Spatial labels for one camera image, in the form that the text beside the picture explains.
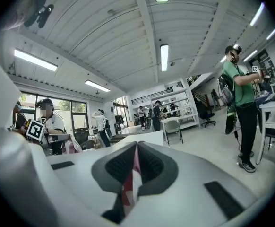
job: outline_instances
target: ceiling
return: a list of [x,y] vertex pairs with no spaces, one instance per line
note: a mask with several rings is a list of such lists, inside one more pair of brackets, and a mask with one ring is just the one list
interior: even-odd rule
[[[24,84],[40,84],[97,101],[212,72],[224,49],[262,43],[275,24],[267,9],[249,23],[259,0],[47,0],[54,9],[42,29],[33,24],[0,35],[5,71]],[[161,72],[160,45],[169,45],[169,66]],[[15,59],[15,48],[58,66],[55,72]],[[108,93],[84,84],[91,80]]]

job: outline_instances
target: black rectangular strip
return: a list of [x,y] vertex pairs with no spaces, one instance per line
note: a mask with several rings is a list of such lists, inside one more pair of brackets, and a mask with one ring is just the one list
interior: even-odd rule
[[244,211],[244,208],[218,182],[204,184],[212,198],[223,211],[228,220]]
[[61,162],[61,163],[52,164],[51,166],[52,166],[53,170],[58,170],[58,169],[61,169],[61,168],[72,166],[72,165],[74,165],[73,162],[65,161],[65,162]]

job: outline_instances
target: black sneaker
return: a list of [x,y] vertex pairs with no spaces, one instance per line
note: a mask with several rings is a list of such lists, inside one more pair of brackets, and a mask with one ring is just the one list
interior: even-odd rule
[[250,153],[250,157],[253,157],[254,156],[254,152],[253,151],[251,151],[251,153]]
[[241,161],[241,162],[239,162],[239,166],[250,173],[256,171],[256,167],[253,166],[253,164],[250,161]]

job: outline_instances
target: floor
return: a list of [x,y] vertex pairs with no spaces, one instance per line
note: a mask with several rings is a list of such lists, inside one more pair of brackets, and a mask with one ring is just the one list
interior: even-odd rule
[[[257,170],[254,173],[247,173],[237,165],[239,144],[234,134],[226,135],[224,133],[226,108],[222,107],[217,111],[213,110],[213,112],[215,112],[215,116],[212,120],[216,121],[216,126],[209,125],[207,128],[195,126],[184,129],[182,131],[184,144],[182,144],[179,134],[168,135],[170,146],[168,146],[166,141],[164,142],[164,146],[187,152],[210,161],[238,179],[257,197],[260,197],[275,184],[275,142],[268,151],[269,138],[266,138],[262,160],[259,165],[256,165],[255,161],[258,157],[261,143],[261,133],[259,128],[257,129],[253,146],[255,155],[251,159],[252,163],[257,167]],[[123,129],[122,133],[136,134],[151,132],[151,130],[140,131],[140,129],[140,125],[132,126]],[[240,130],[238,130],[238,135],[239,142],[241,142]]]

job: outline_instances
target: green t-shirt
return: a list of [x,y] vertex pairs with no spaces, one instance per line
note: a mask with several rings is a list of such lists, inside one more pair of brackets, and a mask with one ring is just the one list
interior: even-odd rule
[[[223,64],[223,73],[229,78],[231,78],[232,80],[237,75],[241,75],[241,76],[245,75],[245,73],[243,73],[239,67],[237,71],[236,66],[230,61],[226,61]],[[238,86],[235,83],[234,88],[235,88],[235,105],[236,106],[241,106],[243,104],[254,102],[255,98],[254,98],[253,86],[251,83],[244,86]]]

